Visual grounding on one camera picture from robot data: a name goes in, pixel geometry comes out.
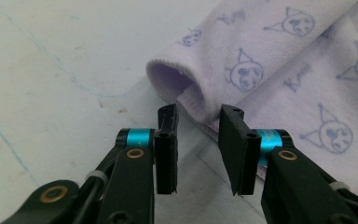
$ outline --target tabletop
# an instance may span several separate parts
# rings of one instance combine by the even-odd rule
[[[121,128],[157,127],[145,64],[218,2],[0,0],[0,222],[50,181],[81,185]],[[261,180],[233,197],[215,141],[183,117],[178,141],[156,223],[266,223]]]

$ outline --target screw hole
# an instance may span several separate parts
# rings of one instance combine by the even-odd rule
[[[138,159],[143,157],[144,154],[145,152],[143,150],[135,148],[127,152],[127,157],[131,159]]]
[[[40,201],[42,203],[55,203],[63,198],[67,192],[68,188],[64,185],[53,186],[40,195]]]
[[[131,224],[131,218],[123,211],[118,211],[108,218],[111,224]]]
[[[288,161],[297,160],[297,155],[291,151],[288,151],[288,150],[282,150],[278,153],[278,155]]]

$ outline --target brass screw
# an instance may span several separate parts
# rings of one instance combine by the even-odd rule
[[[143,150],[139,148],[134,148],[127,152],[127,157],[131,159],[138,159],[143,157],[144,154],[145,152]]]
[[[61,198],[63,198],[63,196],[65,196],[67,192],[68,192],[68,188],[66,186],[63,185],[53,186],[45,190],[40,195],[40,201],[42,203],[55,203]]]
[[[285,160],[289,160],[289,161],[297,160],[297,155],[291,151],[288,151],[288,150],[282,150],[282,151],[278,152],[278,155],[280,157],[284,158]]]

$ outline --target blue line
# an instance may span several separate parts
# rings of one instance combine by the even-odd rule
[[[25,163],[22,161],[21,157],[17,153],[16,149],[14,149],[14,147],[10,144],[10,142],[7,140],[7,138],[2,134],[1,130],[0,130],[0,137],[2,138],[2,140],[4,140],[4,142],[8,146],[8,148],[10,148],[11,153],[14,155],[14,157],[19,162],[19,164],[22,166],[22,169],[24,169],[25,172],[28,173],[28,176],[31,177],[31,179],[34,181],[34,183],[37,186],[39,186],[39,184],[35,180],[34,176],[31,174],[30,170],[28,169],[28,167],[25,165]]]
[[[89,93],[98,96],[98,97],[120,97],[120,96],[127,96],[131,94],[130,92],[124,92],[124,93],[120,93],[120,94],[102,94],[102,93],[98,93],[95,90],[92,90],[89,87],[86,87],[85,85],[82,85],[80,83],[78,83],[76,81],[76,76],[75,74],[70,71],[70,69],[67,69],[64,64],[62,63],[61,59],[55,55],[54,53],[50,52],[43,44],[42,42],[40,42],[36,36],[34,35],[34,33],[32,33],[30,30],[23,28],[16,20],[15,18],[11,17],[9,14],[7,14],[5,11],[3,11],[0,8],[0,14],[3,15],[4,17],[6,17],[10,23],[16,27],[17,29],[20,30],[20,32],[22,32],[29,40],[31,40],[32,42],[34,42],[34,44],[36,45],[36,47],[43,52],[46,56],[48,56],[53,63],[59,68],[61,69],[69,78],[71,78],[72,83],[74,83],[76,86],[78,86],[78,88],[80,88],[83,91],[88,91]]]

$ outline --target cloth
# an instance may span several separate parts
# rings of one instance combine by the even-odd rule
[[[223,1],[146,73],[214,139],[221,104],[240,107],[358,193],[358,1]]]

